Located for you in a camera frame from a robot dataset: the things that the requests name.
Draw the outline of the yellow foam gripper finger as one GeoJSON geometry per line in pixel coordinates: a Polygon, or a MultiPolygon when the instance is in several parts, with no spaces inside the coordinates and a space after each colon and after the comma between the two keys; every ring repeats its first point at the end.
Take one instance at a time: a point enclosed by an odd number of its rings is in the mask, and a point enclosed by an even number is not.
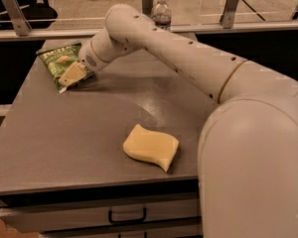
{"type": "Polygon", "coordinates": [[[59,83],[68,87],[86,76],[85,66],[81,62],[73,62],[60,77],[59,83]]]}

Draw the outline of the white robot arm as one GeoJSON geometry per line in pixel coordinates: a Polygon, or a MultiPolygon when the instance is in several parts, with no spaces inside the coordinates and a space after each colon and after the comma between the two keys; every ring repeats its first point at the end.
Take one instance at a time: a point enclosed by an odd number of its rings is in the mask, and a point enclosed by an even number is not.
{"type": "Polygon", "coordinates": [[[204,238],[298,238],[298,81],[112,6],[79,59],[94,71],[143,49],[218,103],[201,133],[204,238]]]}

